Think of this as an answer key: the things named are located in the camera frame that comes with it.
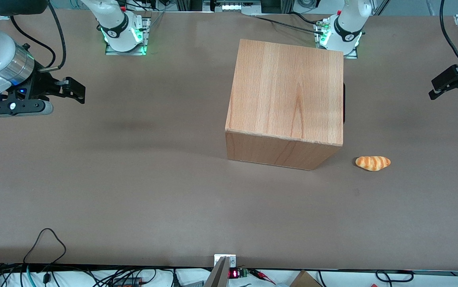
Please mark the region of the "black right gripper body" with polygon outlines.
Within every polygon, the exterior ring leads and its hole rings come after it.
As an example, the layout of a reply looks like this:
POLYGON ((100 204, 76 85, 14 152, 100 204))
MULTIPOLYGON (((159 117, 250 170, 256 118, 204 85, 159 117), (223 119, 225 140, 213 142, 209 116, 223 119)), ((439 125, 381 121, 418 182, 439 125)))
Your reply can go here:
POLYGON ((7 90, 8 97, 15 97, 19 100, 38 99, 50 100, 50 97, 70 98, 72 94, 63 91, 61 81, 54 78, 51 73, 33 72, 31 76, 17 86, 7 90))

